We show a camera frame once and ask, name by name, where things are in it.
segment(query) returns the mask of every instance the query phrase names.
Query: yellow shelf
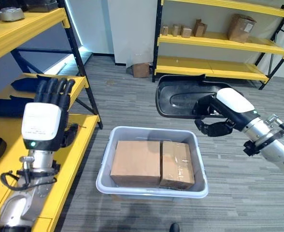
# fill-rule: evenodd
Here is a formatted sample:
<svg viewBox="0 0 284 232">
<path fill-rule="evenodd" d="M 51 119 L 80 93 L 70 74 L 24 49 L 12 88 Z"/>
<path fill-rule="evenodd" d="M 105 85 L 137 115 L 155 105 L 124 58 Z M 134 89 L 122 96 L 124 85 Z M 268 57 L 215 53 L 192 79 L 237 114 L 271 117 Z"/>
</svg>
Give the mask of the yellow shelf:
<svg viewBox="0 0 284 232">
<path fill-rule="evenodd" d="M 172 36 L 171 34 L 160 34 L 159 43 L 173 43 L 173 44 L 188 44 L 198 46 L 230 48 L 245 51 L 274 53 L 282 55 L 284 58 L 284 49 L 276 45 L 268 39 L 249 37 L 246 43 L 238 43 L 228 40 L 223 33 L 206 32 L 204 37 L 191 36 L 190 38 L 183 38 L 182 36 Z"/>
<path fill-rule="evenodd" d="M 284 9 L 278 9 L 271 6 L 258 5 L 253 3 L 233 1 L 233 0 L 168 0 L 168 1 L 179 1 L 187 3 L 196 3 L 209 6 L 220 6 L 231 9 L 238 9 L 243 11 L 257 12 L 267 15 L 275 15 L 284 17 Z"/>
<path fill-rule="evenodd" d="M 86 77 L 84 76 L 61 76 L 61 75 L 45 75 L 45 74 L 40 74 L 40 76 L 48 76 L 48 77 L 55 77 L 55 78 L 67 78 L 67 79 L 74 79 L 75 84 L 72 87 L 72 91 L 70 94 L 70 107 L 73 105 L 75 99 L 79 96 L 80 92 L 84 87 L 88 87 Z M 31 77 L 31 78 L 37 78 L 37 74 L 32 74 L 32 73 L 24 73 L 21 76 L 17 78 L 22 79 L 25 77 Z M 0 92 L 0 99 L 10 99 L 10 95 L 15 96 L 15 97 L 21 97 L 21 98 L 34 98 L 35 94 L 34 93 L 29 93 L 29 92 L 21 92 L 21 91 L 16 91 L 11 85 L 7 85 L 1 92 Z"/>
<path fill-rule="evenodd" d="M 254 64 L 194 58 L 159 56 L 156 73 L 206 74 L 211 77 L 268 81 L 268 78 Z"/>
<path fill-rule="evenodd" d="M 55 153 L 54 159 L 61 164 L 60 172 L 37 220 L 33 231 L 54 231 L 60 212 L 79 168 L 91 135 L 99 120 L 98 116 L 70 115 L 70 123 L 78 123 L 80 128 L 72 145 L 61 148 Z M 0 174 L 9 170 L 19 170 L 19 157 L 27 155 L 21 136 L 21 119 L 0 118 L 0 137 L 7 143 L 4 155 L 0 158 Z M 10 190 L 0 182 L 0 209 L 9 196 Z"/>
<path fill-rule="evenodd" d="M 24 15 L 24 19 L 16 22 L 0 20 L 0 57 L 59 22 L 63 22 L 65 28 L 70 27 L 64 8 L 48 13 L 26 12 Z"/>
</svg>

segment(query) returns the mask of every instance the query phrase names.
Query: metal shelving rack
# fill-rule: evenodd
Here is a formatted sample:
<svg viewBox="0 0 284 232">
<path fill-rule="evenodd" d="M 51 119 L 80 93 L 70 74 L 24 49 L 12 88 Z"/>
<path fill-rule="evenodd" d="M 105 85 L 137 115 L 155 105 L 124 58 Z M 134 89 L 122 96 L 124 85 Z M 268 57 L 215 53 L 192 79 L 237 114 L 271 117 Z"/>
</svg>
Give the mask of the metal shelving rack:
<svg viewBox="0 0 284 232">
<path fill-rule="evenodd" d="M 162 10 L 165 1 L 187 2 L 202 5 L 226 7 L 231 9 L 239 9 L 245 11 L 252 11 L 261 14 L 275 15 L 283 17 L 281 23 L 277 27 L 273 36 L 270 39 L 261 39 L 250 37 L 246 43 L 238 43 L 229 41 L 226 35 L 222 33 L 207 32 L 204 37 L 190 37 L 182 38 L 181 36 L 173 37 L 171 35 L 162 36 L 160 34 Z M 259 89 L 264 86 L 275 75 L 277 70 L 284 62 L 284 49 L 276 44 L 277 34 L 283 30 L 284 26 L 284 9 L 277 9 L 258 4 L 239 2 L 234 0 L 158 0 L 157 1 L 157 15 L 156 15 L 156 28 L 155 28 L 155 43 L 154 43 L 154 61 L 153 61 L 153 77 L 152 81 L 156 79 L 158 73 L 170 74 L 185 74 L 185 75 L 200 75 L 206 74 L 209 77 L 223 77 L 223 78 L 236 78 L 257 80 L 262 83 Z M 173 44 L 189 44 L 198 46 L 211 46 L 220 48 L 229 48 L 237 50 L 246 50 L 260 52 L 260 56 L 255 64 L 225 62 L 215 60 L 202 60 L 190 58 L 177 58 L 177 57 L 161 57 L 158 56 L 158 49 L 160 43 L 173 43 Z M 271 53 L 271 60 L 269 66 L 269 73 L 264 75 L 257 65 L 262 60 L 266 53 Z M 281 61 L 272 70 L 272 62 L 274 54 L 282 55 Z"/>
<path fill-rule="evenodd" d="M 25 19 L 16 22 L 3 23 L 0 21 L 0 57 L 11 52 L 17 64 L 24 72 L 18 78 L 36 78 L 36 74 L 30 72 L 30 69 L 32 69 L 43 76 L 74 79 L 75 85 L 73 86 L 70 94 L 70 107 L 74 102 L 77 102 L 93 114 L 70 114 L 69 116 L 69 123 L 78 123 L 81 128 L 79 129 L 77 137 L 72 145 L 62 148 L 55 153 L 54 159 L 61 164 L 61 169 L 57 175 L 57 182 L 54 184 L 50 194 L 48 195 L 45 206 L 33 227 L 33 231 L 35 232 L 53 231 L 55 229 L 60 212 L 93 131 L 96 125 L 98 125 L 100 129 L 103 127 L 78 50 L 78 45 L 74 37 L 73 29 L 71 27 L 70 20 L 67 17 L 69 14 L 65 1 L 58 0 L 58 5 L 59 9 L 55 9 L 48 13 L 25 12 Z M 66 31 L 71 50 L 18 48 L 18 46 L 24 42 L 60 22 L 62 22 Z M 21 51 L 73 54 L 80 76 L 44 75 L 41 70 L 21 56 Z M 78 99 L 83 88 L 86 90 L 90 105 Z M 10 95 L 26 98 L 34 97 L 34 94 L 32 93 L 15 91 L 10 85 L 8 85 L 0 92 L 0 99 L 7 99 Z M 12 170 L 19 170 L 21 168 L 19 157 L 27 154 L 23 138 L 21 137 L 21 123 L 22 120 L 20 118 L 0 117 L 0 137 L 7 143 L 6 151 L 0 158 L 0 174 L 8 171 L 9 168 Z M 10 193 L 11 191 L 0 182 L 0 209 Z"/>
</svg>

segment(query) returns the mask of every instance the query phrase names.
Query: gray plastic bin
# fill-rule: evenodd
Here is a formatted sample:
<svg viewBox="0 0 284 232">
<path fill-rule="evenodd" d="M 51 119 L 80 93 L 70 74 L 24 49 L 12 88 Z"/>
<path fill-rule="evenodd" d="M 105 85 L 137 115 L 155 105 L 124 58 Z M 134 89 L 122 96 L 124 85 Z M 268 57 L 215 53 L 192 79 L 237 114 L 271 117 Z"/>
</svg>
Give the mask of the gray plastic bin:
<svg viewBox="0 0 284 232">
<path fill-rule="evenodd" d="M 195 184 L 189 190 L 173 190 L 165 188 L 129 188 L 119 187 L 111 179 L 111 167 L 114 160 L 117 142 L 127 141 L 173 141 L 187 143 L 190 148 L 194 168 Z M 188 130 L 170 130 L 141 127 L 116 127 L 111 131 L 101 168 L 96 180 L 97 189 L 105 194 L 116 194 L 121 198 L 171 200 L 185 198 L 203 198 L 209 192 L 198 140 L 194 133 Z"/>
</svg>

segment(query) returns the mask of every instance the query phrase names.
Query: small cardboard box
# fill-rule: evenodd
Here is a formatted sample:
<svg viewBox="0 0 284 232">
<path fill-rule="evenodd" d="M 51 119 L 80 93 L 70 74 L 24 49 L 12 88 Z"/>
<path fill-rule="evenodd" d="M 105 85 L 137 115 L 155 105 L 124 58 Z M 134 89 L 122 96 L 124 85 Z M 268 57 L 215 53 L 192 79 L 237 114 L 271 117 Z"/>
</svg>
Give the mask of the small cardboard box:
<svg viewBox="0 0 284 232">
<path fill-rule="evenodd" d="M 148 77 L 150 75 L 149 63 L 134 64 L 132 69 L 134 77 Z"/>
<path fill-rule="evenodd" d="M 181 25 L 173 24 L 172 27 L 172 36 L 178 36 L 181 33 Z"/>
<path fill-rule="evenodd" d="M 183 26 L 181 30 L 181 35 L 184 38 L 190 38 L 191 32 L 192 32 L 192 29 L 190 27 Z"/>
<path fill-rule="evenodd" d="M 162 35 L 168 35 L 168 31 L 169 31 L 169 27 L 167 25 L 163 25 L 162 28 L 161 28 L 160 33 Z"/>
<path fill-rule="evenodd" d="M 194 27 L 194 31 L 193 31 L 194 36 L 203 37 L 206 32 L 207 27 L 208 25 L 202 23 L 201 19 L 197 19 L 195 27 Z"/>
<path fill-rule="evenodd" d="M 160 142 L 118 141 L 110 176 L 122 187 L 158 187 Z"/>
<path fill-rule="evenodd" d="M 256 21 L 243 14 L 234 14 L 229 26 L 227 37 L 229 40 L 245 43 Z"/>
<path fill-rule="evenodd" d="M 188 144 L 164 141 L 160 186 L 170 189 L 189 189 L 195 183 Z"/>
</svg>

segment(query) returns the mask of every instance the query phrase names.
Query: black plastic tray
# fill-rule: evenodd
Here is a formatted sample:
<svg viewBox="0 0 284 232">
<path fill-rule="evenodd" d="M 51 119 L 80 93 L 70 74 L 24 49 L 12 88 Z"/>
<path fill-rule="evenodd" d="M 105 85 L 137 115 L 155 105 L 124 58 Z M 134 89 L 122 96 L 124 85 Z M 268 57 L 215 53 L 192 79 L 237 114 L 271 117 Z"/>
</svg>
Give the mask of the black plastic tray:
<svg viewBox="0 0 284 232">
<path fill-rule="evenodd" d="M 221 82 L 205 80 L 205 75 L 165 75 L 159 80 L 156 90 L 156 107 L 163 117 L 203 119 L 217 115 L 195 115 L 193 108 L 202 97 L 216 93 L 221 88 L 231 88 Z"/>
</svg>

